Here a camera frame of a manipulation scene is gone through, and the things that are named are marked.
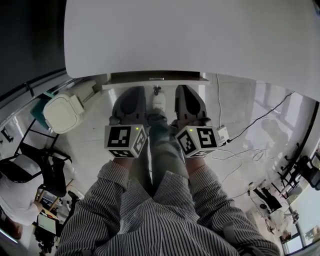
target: floor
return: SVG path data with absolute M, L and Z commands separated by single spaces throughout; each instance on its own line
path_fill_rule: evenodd
M 226 126 L 230 138 L 239 135 L 251 122 L 274 108 L 291 92 L 262 81 L 226 75 L 219 75 L 218 78 L 222 108 L 221 124 Z M 207 74 L 207 79 L 212 81 L 212 85 L 199 85 L 193 88 L 205 101 L 212 125 L 218 127 L 220 107 L 217 79 L 212 74 Z M 172 122 L 176 117 L 175 90 L 176 86 L 163 88 L 166 95 L 165 112 L 168 122 Z M 67 177 L 74 178 L 73 186 L 82 193 L 85 193 L 97 180 L 101 166 L 112 159 L 104 149 L 104 130 L 109 124 L 113 104 L 123 91 L 124 89 L 103 91 L 99 100 L 87 112 L 83 123 L 59 136 L 57 147 L 69 154 L 73 160 L 75 173 L 69 173 Z M 153 89 L 146 87 L 145 91 L 148 103 Z M 267 179 L 270 183 L 278 179 L 276 171 L 285 164 L 284 156 L 290 156 L 296 148 L 296 143 L 303 139 L 314 105 L 314 100 L 294 93 L 275 111 L 258 120 L 240 137 L 205 157 L 207 165 L 215 171 L 221 182 L 227 177 L 222 184 L 223 189 L 231 198 L 236 197 L 234 199 L 236 205 L 245 212 L 254 206 L 246 193 L 248 184 L 260 183 L 263 179 Z M 3 145 L 0 144 L 1 158 L 11 156 L 17 148 L 33 120 L 30 115 L 32 107 L 32 105 L 28 106 L 7 125 L 6 128 L 14 140 L 8 143 L 4 139 Z M 38 131 L 47 132 L 37 122 L 35 126 Z M 43 136 L 35 133 L 27 136 L 26 139 L 28 143 L 38 148 L 49 143 Z

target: white shirt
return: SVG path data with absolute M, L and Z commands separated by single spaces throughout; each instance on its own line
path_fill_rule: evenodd
M 29 157 L 20 154 L 14 161 L 29 174 L 40 172 L 39 165 Z M 37 220 L 39 210 L 34 204 L 38 187 L 43 184 L 42 175 L 26 183 L 16 183 L 2 175 L 0 178 L 0 206 L 4 213 L 14 222 L 25 226 Z

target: white table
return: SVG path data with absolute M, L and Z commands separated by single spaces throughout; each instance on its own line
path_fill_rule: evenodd
M 212 72 L 320 101 L 320 18 L 311 0 L 68 0 L 64 26 L 73 78 Z

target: striped shirt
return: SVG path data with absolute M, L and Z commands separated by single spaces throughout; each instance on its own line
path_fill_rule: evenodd
M 280 255 L 233 206 L 207 166 L 189 180 L 167 171 L 150 197 L 110 161 L 76 205 L 56 255 Z

